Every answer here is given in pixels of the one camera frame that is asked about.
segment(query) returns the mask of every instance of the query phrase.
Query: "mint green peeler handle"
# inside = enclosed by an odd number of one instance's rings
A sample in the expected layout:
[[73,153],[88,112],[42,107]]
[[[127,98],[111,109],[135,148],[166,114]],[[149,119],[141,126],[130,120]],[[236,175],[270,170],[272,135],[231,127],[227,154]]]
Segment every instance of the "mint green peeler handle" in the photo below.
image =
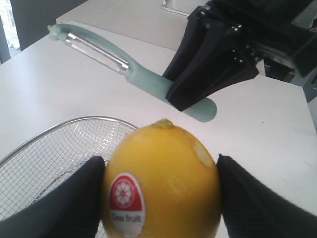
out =
[[[94,43],[102,50],[110,52],[111,54],[125,60],[129,63],[129,68],[124,74],[128,82],[132,83],[139,89],[151,94],[152,96],[160,99],[161,101],[170,104],[165,97],[173,82],[152,71],[147,70],[139,63],[137,63],[126,52],[121,50],[110,41],[85,28],[70,24],[57,24],[49,27],[49,30],[50,38],[55,41],[66,41],[69,33],[76,34],[81,38]],[[202,99],[198,103],[183,111],[183,113],[201,122],[212,120],[215,117],[216,112],[216,104],[208,98]]]

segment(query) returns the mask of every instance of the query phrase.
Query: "metal strainer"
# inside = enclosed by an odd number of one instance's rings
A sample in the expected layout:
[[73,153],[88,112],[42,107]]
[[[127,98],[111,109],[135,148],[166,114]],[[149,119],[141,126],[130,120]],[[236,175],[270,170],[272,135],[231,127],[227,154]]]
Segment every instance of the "metal strainer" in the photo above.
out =
[[[107,163],[137,128],[108,117],[73,119],[39,134],[0,161],[0,221],[44,197],[93,155]],[[102,224],[97,238],[105,238]]]

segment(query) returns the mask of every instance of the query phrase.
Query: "vegetable peeler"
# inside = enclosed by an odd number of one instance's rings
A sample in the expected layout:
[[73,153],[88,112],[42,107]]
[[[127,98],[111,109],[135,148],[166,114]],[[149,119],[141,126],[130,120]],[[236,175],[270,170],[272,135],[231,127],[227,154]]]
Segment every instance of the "vegetable peeler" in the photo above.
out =
[[[124,75],[129,83],[139,89],[171,105],[166,95],[173,82],[144,68],[107,39],[71,24],[57,24],[48,26],[48,29],[52,40],[65,42],[67,46]],[[211,99],[203,98],[183,113],[200,122],[207,122],[215,117],[216,111],[215,103]]]

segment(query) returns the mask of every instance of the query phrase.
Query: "yellow lemon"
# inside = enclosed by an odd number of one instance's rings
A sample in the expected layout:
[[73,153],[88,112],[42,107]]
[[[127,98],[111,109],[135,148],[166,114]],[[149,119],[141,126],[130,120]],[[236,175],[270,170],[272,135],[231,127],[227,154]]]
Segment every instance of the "yellow lemon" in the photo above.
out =
[[220,221],[217,167],[198,139],[163,119],[118,145],[102,201],[109,238],[212,238]]

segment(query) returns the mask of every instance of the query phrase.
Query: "red sticker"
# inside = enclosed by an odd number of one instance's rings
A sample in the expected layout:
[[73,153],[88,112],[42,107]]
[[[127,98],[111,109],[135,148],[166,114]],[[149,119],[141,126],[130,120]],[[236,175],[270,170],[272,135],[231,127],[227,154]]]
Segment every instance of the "red sticker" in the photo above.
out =
[[116,229],[136,238],[145,223],[145,204],[137,180],[128,173],[117,176],[109,191],[109,212]]

